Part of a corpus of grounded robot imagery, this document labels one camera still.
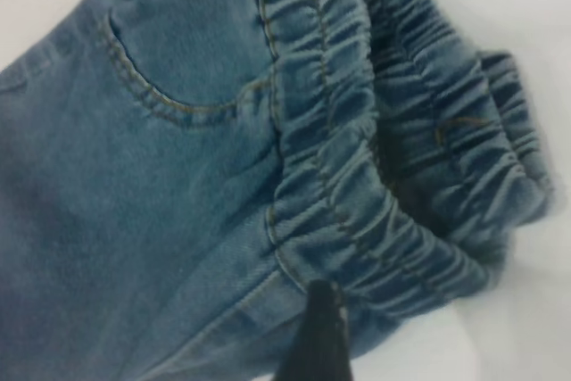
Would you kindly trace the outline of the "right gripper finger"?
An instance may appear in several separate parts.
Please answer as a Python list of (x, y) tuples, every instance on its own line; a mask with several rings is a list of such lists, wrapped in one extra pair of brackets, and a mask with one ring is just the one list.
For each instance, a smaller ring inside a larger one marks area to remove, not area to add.
[(310, 283), (302, 323), (275, 373), (276, 380), (352, 380), (348, 312), (335, 283)]

